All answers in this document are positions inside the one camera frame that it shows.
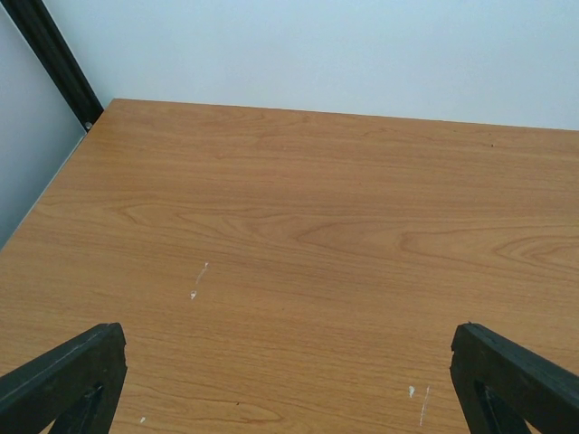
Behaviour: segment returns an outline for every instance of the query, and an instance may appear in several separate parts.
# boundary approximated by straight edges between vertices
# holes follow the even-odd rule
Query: wall
[[[0,6],[0,249],[83,135]]]
[[[579,129],[576,0],[45,0],[113,97]]]

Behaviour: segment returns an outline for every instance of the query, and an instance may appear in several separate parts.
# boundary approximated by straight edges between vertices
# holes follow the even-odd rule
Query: wood grain pattern
[[[578,174],[577,132],[115,100],[0,254],[0,371],[119,321],[112,432],[466,432],[459,323],[579,373]]]

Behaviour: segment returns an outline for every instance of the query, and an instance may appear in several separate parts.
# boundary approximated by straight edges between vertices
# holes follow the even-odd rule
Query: table top
[[[120,322],[111,432],[464,433],[458,324],[579,373],[577,185],[579,132],[115,100],[0,253],[0,373]]]

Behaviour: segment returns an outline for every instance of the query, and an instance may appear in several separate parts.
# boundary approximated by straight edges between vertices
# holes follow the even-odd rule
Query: brown wood grain surface
[[[0,253],[0,373],[119,321],[113,433],[464,433],[458,324],[579,373],[578,181],[579,132],[115,100]]]

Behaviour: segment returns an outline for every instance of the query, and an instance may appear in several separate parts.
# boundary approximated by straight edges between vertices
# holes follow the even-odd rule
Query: wooden table
[[[579,132],[115,100],[0,254],[0,372],[119,321],[112,432],[464,433],[458,324],[579,372],[578,185]]]

